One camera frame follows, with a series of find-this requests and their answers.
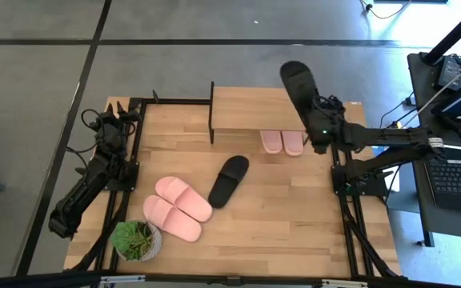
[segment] pink slipper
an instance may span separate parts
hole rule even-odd
[[[198,222],[156,195],[145,199],[143,214],[152,225],[188,242],[197,241],[202,233]]]
[[[209,203],[177,177],[168,176],[159,179],[156,183],[156,192],[199,222],[209,220],[213,214],[213,208]]]
[[[264,150],[268,154],[277,154],[282,149],[280,132],[275,130],[261,130]]]
[[[298,156],[303,152],[302,131],[282,131],[284,149],[290,156]]]

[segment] black metal frame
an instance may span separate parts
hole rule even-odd
[[[102,39],[102,31],[104,29],[107,16],[110,11],[112,0],[104,0],[104,5],[102,7],[102,12],[98,20],[94,36],[92,38],[0,38],[0,46],[89,46],[88,53],[86,55],[86,60],[82,68],[82,73],[79,77],[78,88],[74,94],[74,98],[70,109],[66,116],[66,121],[64,127],[62,128],[62,133],[58,140],[57,146],[55,148],[54,156],[51,160],[50,166],[47,170],[47,177],[44,179],[42,187],[39,193],[39,201],[33,212],[33,221],[30,223],[24,245],[21,247],[21,250],[18,255],[19,262],[14,268],[16,277],[12,278],[0,278],[1,283],[8,283],[18,281],[25,281],[25,279],[46,279],[55,277],[58,280],[64,278],[85,278],[93,279],[96,283],[100,280],[101,275],[115,275],[116,266],[118,263],[118,256],[114,252],[111,255],[110,261],[110,270],[101,270],[101,271],[90,271],[90,272],[70,272],[68,274],[45,274],[45,275],[34,275],[27,276],[28,269],[30,268],[31,260],[34,255],[34,250],[38,242],[38,238],[41,233],[42,224],[44,223],[46,212],[50,204],[51,195],[53,194],[56,181],[58,179],[59,169],[62,165],[63,157],[65,154],[65,147],[69,141],[70,133],[74,126],[74,121],[78,110],[81,104],[82,96],[86,88],[86,83],[90,74],[92,64],[94,62],[95,54],[99,46],[154,46],[154,45],[166,45],[166,46],[181,46],[181,45],[204,45],[204,46],[216,46],[216,45],[226,45],[226,46],[236,46],[236,45],[268,45],[268,46],[356,46],[356,47],[398,47],[398,48],[413,48],[413,49],[425,49],[430,48],[427,46],[406,46],[399,41],[393,40],[327,40],[327,39]],[[160,99],[155,91],[153,91],[154,98],[132,98],[130,102],[130,109],[134,109],[141,105],[140,114],[142,118],[145,118],[146,105],[147,104],[187,104],[187,105],[209,105],[209,120],[208,128],[210,133],[210,142],[214,142],[214,130],[212,129],[211,117],[212,117],[212,103],[213,103],[213,88],[214,83],[211,83],[210,90],[210,99]],[[135,140],[133,149],[131,152],[131,160],[136,160],[138,153],[138,144],[142,133],[142,125],[137,126],[137,131],[135,134]],[[339,155],[337,151],[334,153],[334,162],[339,163]],[[114,204],[117,196],[117,191],[111,191],[110,197],[108,200],[108,206],[106,207],[106,214],[104,219],[103,226],[108,227],[110,224],[111,215],[114,213]],[[127,204],[130,197],[130,191],[124,191],[122,197],[122,205],[120,208],[123,208],[123,214],[126,214]],[[347,206],[347,197],[338,196],[341,208],[343,205]],[[354,196],[351,198],[353,202],[353,207],[355,210],[355,215],[357,217],[357,223],[359,225],[360,232],[363,235],[366,235],[366,227],[363,221],[362,207],[360,203],[360,198]],[[387,284],[389,286],[405,286],[407,283],[411,284],[424,284],[426,286],[431,286],[432,284],[423,283],[423,282],[414,282],[414,281],[399,281],[398,279],[386,279],[386,278],[376,278],[371,277],[372,275],[372,265],[371,260],[367,256],[365,250],[363,249],[364,263],[366,274],[370,277],[364,278],[359,275],[358,266],[355,256],[353,236],[350,227],[344,222],[345,215],[343,214],[343,228],[345,239],[347,242],[347,251],[349,264],[352,274],[352,279],[358,281],[364,281],[371,283],[381,283]],[[95,267],[102,267],[104,253],[99,251],[96,257]],[[187,276],[187,275],[153,275],[148,274],[147,281],[168,281],[168,282],[218,282],[223,284],[304,284],[304,285],[321,285],[325,280],[321,278],[261,278],[261,277],[225,277],[225,276]],[[66,282],[58,282],[58,286],[61,286],[62,283],[77,283],[75,280],[69,280]]]
[[[439,44],[435,46],[428,54],[423,56],[423,62],[428,65],[434,65],[440,58],[461,39],[461,21],[449,32]]]

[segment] wooden platform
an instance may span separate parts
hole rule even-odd
[[[364,122],[360,103],[348,102],[346,107],[349,120]],[[211,146],[207,117],[207,106],[147,106],[138,154],[139,180],[126,219],[144,219],[143,201],[154,194],[154,184],[165,176],[183,179],[206,197],[222,164],[236,154],[250,160],[242,184],[228,204],[202,224],[202,237],[197,242],[184,242],[163,233],[163,248],[155,259],[120,260],[118,271],[349,277],[343,222],[331,187],[330,151],[317,155],[307,144],[303,155],[296,158],[284,152],[266,154],[258,131],[253,130],[218,132]],[[370,155],[366,151],[358,157]],[[66,268],[75,265],[97,239],[107,198],[107,193],[101,193],[83,215],[70,244]],[[399,273],[385,206],[372,197],[362,197],[362,204],[368,238],[391,269]],[[363,272],[358,242],[355,248]],[[108,267],[109,255],[110,246],[104,267]]]
[[[280,88],[216,86],[212,124],[215,130],[305,130],[286,90]]]

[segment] black desk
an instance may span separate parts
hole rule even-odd
[[[398,176],[399,192],[391,191],[387,199],[387,207],[389,210],[420,213],[412,163],[401,165]]]
[[[408,55],[408,67],[415,100],[421,106],[437,92],[432,84],[435,82],[439,68],[424,64],[418,54]],[[435,134],[444,140],[444,144],[461,146],[461,139],[454,132],[442,127],[433,118],[431,106],[419,115],[419,122],[421,126],[428,126],[432,129]],[[413,167],[425,246],[434,245],[431,232],[461,236],[461,213],[437,207],[433,202],[423,162],[414,162]]]

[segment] black slipper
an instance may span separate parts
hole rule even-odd
[[[223,164],[213,188],[209,193],[209,204],[213,208],[222,208],[227,204],[238,184],[243,180],[248,170],[248,159],[243,156],[229,158]]]

